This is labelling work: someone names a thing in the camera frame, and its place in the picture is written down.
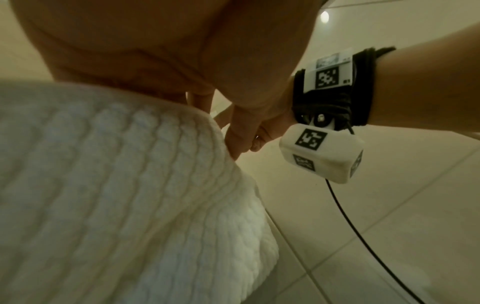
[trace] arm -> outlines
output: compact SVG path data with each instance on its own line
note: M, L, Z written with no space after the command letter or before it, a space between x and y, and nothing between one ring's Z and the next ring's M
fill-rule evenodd
M369 124L480 132L480 24L377 61Z

